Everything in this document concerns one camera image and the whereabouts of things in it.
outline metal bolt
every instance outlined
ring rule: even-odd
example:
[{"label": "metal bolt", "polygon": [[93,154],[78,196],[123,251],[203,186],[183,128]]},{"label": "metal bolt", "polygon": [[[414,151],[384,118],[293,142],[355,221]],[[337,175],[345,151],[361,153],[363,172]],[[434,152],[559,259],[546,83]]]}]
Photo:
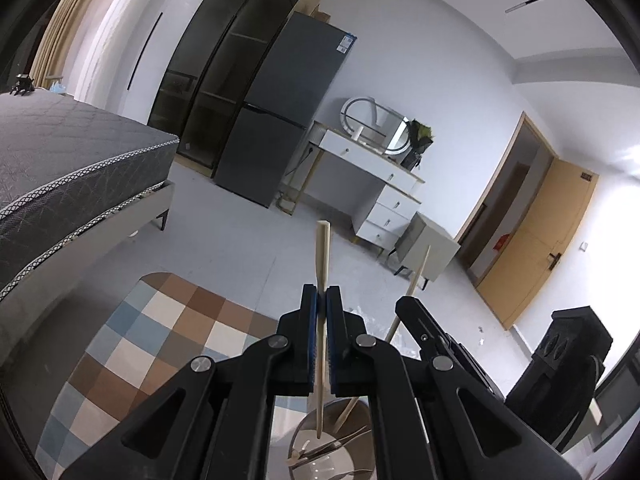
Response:
[{"label": "metal bolt", "polygon": [[191,370],[194,372],[206,372],[211,368],[211,359],[208,357],[204,357],[201,355],[200,357],[196,357],[193,361],[191,361]]},{"label": "metal bolt", "polygon": [[288,344],[289,340],[280,334],[276,334],[269,338],[269,346],[271,348],[284,348]]},{"label": "metal bolt", "polygon": [[363,348],[371,348],[376,345],[376,338],[369,334],[360,334],[356,338],[356,345]]},{"label": "metal bolt", "polygon": [[433,367],[439,372],[448,372],[453,368],[453,361],[446,355],[438,355],[431,361]]}]

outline checkered tablecloth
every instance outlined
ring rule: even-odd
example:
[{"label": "checkered tablecloth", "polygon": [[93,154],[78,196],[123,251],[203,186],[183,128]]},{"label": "checkered tablecloth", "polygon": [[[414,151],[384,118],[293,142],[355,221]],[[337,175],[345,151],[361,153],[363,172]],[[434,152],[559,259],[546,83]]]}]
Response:
[{"label": "checkered tablecloth", "polygon": [[[108,433],[188,361],[240,355],[275,333],[277,321],[174,274],[144,276],[91,341],[51,410],[36,460],[47,478]],[[306,399],[276,399],[289,427]],[[296,412],[299,416],[287,416]],[[280,430],[284,430],[280,421]]]}]

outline refrigerator door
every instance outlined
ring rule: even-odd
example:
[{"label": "refrigerator door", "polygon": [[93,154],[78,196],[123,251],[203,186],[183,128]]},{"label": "refrigerator door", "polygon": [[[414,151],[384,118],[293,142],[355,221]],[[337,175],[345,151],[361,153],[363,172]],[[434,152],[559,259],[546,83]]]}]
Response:
[{"label": "refrigerator door", "polygon": [[271,205],[304,128],[254,108],[238,114],[213,181],[265,207]]},{"label": "refrigerator door", "polygon": [[295,12],[258,71],[245,102],[300,124],[311,124],[355,37]]}]

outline mattress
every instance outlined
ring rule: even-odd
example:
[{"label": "mattress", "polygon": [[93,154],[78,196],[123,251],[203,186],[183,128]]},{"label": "mattress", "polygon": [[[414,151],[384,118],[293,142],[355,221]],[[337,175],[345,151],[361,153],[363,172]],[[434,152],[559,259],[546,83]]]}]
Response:
[{"label": "mattress", "polygon": [[71,97],[0,94],[0,300],[61,240],[160,187],[177,144]]}]

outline beige curtain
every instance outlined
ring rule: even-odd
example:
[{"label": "beige curtain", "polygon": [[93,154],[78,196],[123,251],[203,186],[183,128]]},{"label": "beige curtain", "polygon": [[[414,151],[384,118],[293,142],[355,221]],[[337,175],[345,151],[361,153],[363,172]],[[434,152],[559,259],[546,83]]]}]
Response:
[{"label": "beige curtain", "polygon": [[62,76],[66,55],[91,0],[60,0],[47,25],[31,67],[36,86],[48,88],[47,76]]}]

